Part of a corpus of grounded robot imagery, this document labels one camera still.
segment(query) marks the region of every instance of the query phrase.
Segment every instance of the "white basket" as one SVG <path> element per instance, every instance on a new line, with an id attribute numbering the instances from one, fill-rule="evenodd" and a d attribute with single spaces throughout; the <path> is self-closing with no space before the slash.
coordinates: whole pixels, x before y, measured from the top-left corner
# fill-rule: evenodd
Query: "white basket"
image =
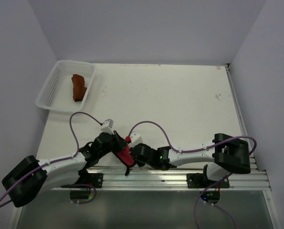
<path id="1" fill-rule="evenodd" d="M 37 107 L 62 112 L 80 111 L 94 79 L 95 64 L 78 61 L 58 61 L 47 77 L 36 100 Z M 73 100 L 73 74 L 84 77 L 87 88 L 80 102 Z"/>

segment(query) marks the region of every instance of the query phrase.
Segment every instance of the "glass panel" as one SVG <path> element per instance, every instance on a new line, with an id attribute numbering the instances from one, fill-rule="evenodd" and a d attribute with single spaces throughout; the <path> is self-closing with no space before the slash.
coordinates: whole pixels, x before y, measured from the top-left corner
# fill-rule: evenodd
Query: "glass panel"
<path id="1" fill-rule="evenodd" d="M 26 205 L 18 229 L 191 229 L 197 191 L 98 191 L 85 205 L 70 203 L 68 190 L 44 192 Z M 262 191 L 221 192 L 218 204 L 230 212 L 239 228 L 272 229 Z M 233 229 L 220 209 L 198 204 L 203 229 Z"/>

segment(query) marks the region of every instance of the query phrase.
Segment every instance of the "robotic arm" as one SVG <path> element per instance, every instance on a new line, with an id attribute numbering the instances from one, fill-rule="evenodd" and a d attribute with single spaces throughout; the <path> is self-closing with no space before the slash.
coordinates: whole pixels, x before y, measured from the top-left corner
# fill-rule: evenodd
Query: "robotic arm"
<path id="1" fill-rule="evenodd" d="M 188 163 L 210 162 L 205 165 L 203 174 L 196 173 L 192 177 L 193 182 L 199 187 L 208 187 L 229 173 L 251 172 L 248 143 L 236 139 L 220 144 L 229 138 L 231 136 L 215 134 L 212 141 L 194 147 L 200 149 L 200 152 L 192 153 L 175 151 L 170 146 L 155 150 L 145 144 L 138 144 L 131 148 L 131 156 L 140 162 L 140 165 L 148 164 L 159 170 L 169 170 Z"/>
<path id="2" fill-rule="evenodd" d="M 194 162 L 210 162 L 205 166 L 203 174 L 194 175 L 193 179 L 200 187 L 220 180 L 229 173 L 250 173 L 248 143 L 243 140 L 211 147 L 211 141 L 201 144 L 201 152 L 182 153 L 169 146 L 157 150 L 143 144 L 137 133 L 122 139 L 112 130 L 113 121 L 106 120 L 101 127 L 102 133 L 94 140 L 80 148 L 78 153 L 71 154 L 67 160 L 64 157 L 37 160 L 34 156 L 24 158 L 3 180 L 5 189 L 12 188 L 9 196 L 16 207 L 22 207 L 31 202 L 38 193 L 69 184 L 86 184 L 88 182 L 87 168 L 95 166 L 98 161 L 113 152 L 124 164 L 130 167 L 137 163 L 140 167 L 148 164 L 154 169 L 168 170 Z M 215 134 L 214 144 L 218 144 L 231 136 Z M 35 168 L 26 179 L 18 183 L 23 176 Z"/>

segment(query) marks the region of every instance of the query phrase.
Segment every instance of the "white platform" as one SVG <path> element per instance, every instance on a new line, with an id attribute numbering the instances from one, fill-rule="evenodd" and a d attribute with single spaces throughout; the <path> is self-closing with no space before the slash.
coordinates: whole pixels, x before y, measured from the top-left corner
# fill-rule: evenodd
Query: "white platform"
<path id="1" fill-rule="evenodd" d="M 173 146 L 188 147 L 213 139 L 215 133 L 241 135 L 231 88 L 223 66 L 97 64 L 97 73 L 82 111 L 100 121 L 114 120 L 114 129 L 127 136 L 139 121 L 151 120 L 167 132 Z M 38 159 L 65 156 L 75 151 L 69 128 L 70 114 L 50 112 Z M 97 123 L 84 115 L 74 119 L 80 146 L 100 134 Z M 154 125 L 136 128 L 145 144 L 167 146 Z M 205 163 L 182 168 L 202 168 Z M 113 154 L 98 166 L 123 167 Z"/>

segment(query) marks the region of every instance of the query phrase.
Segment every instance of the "white enclosure wall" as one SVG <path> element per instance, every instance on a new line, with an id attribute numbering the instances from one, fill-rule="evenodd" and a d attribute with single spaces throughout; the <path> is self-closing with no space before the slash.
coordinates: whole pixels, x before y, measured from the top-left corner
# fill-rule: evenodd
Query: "white enclosure wall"
<path id="1" fill-rule="evenodd" d="M 0 0 L 0 196 L 4 176 L 37 152 L 47 113 L 36 109 L 35 99 L 55 62 L 28 2 Z M 12 209 L 0 209 L 0 229 Z"/>
<path id="2" fill-rule="evenodd" d="M 29 0 L 58 59 L 230 63 L 265 0 Z"/>
<path id="3" fill-rule="evenodd" d="M 284 228 L 284 0 L 266 2 L 231 64 L 231 75 Z"/>

